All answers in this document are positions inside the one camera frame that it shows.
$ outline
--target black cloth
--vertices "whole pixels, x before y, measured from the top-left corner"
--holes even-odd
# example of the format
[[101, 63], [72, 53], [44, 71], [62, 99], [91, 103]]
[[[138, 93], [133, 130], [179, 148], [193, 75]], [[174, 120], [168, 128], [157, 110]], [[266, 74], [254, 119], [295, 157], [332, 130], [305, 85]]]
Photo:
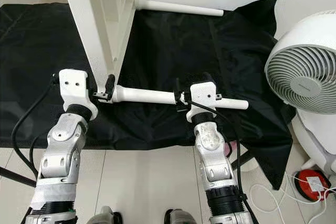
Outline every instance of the black cloth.
[[[177, 77], [183, 83], [185, 76], [210, 73], [223, 96], [248, 100], [247, 111], [219, 110], [231, 119], [239, 118], [243, 145], [277, 189], [291, 148], [286, 124], [293, 109], [284, 107], [272, 93], [264, 75], [276, 43], [275, 2], [257, 1], [225, 11], [223, 17], [137, 11], [119, 84], [172, 91]], [[85, 70], [90, 87], [96, 88], [67, 4], [3, 5], [0, 47], [1, 147], [11, 146], [14, 124], [43, 91], [52, 73], [64, 68]], [[98, 109], [98, 117], [89, 125], [86, 148], [150, 150], [194, 144], [193, 126], [173, 105], [99, 103]], [[19, 146], [28, 147], [61, 113], [62, 99], [55, 88], [23, 124]], [[233, 140], [230, 126], [217, 120], [219, 129]], [[45, 137], [36, 146], [45, 147]]]

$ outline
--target white pipe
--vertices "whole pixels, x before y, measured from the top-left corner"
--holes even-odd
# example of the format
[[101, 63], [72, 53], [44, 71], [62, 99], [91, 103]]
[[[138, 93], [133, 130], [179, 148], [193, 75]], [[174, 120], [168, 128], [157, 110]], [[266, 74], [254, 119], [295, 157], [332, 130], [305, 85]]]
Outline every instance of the white pipe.
[[113, 92], [112, 102], [150, 102], [176, 104], [173, 92], [131, 89], [117, 85]]
[[209, 16], [223, 16], [224, 13], [223, 10], [219, 9], [165, 3], [152, 0], [135, 0], [135, 5], [138, 10], [141, 9], [162, 10], [165, 12], [190, 13], [190, 14], [200, 14]]
[[222, 98], [221, 100], [216, 100], [215, 107], [245, 110], [248, 108], [248, 101]]

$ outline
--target fan grille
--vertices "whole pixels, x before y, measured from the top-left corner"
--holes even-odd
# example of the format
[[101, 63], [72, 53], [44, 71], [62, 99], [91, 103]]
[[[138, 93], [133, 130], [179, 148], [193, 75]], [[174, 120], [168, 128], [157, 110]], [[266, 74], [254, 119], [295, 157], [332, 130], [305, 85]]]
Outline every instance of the fan grille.
[[289, 104], [315, 113], [336, 113], [334, 51], [316, 46], [287, 48], [271, 58], [266, 75], [272, 89]]

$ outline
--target white fan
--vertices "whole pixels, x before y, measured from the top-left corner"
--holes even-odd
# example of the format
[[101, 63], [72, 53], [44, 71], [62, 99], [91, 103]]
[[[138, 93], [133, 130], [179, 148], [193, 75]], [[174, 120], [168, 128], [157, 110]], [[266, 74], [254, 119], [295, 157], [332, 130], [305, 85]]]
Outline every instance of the white fan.
[[311, 160], [336, 173], [336, 10], [309, 16], [275, 45], [265, 74], [273, 92], [297, 108], [294, 132]]

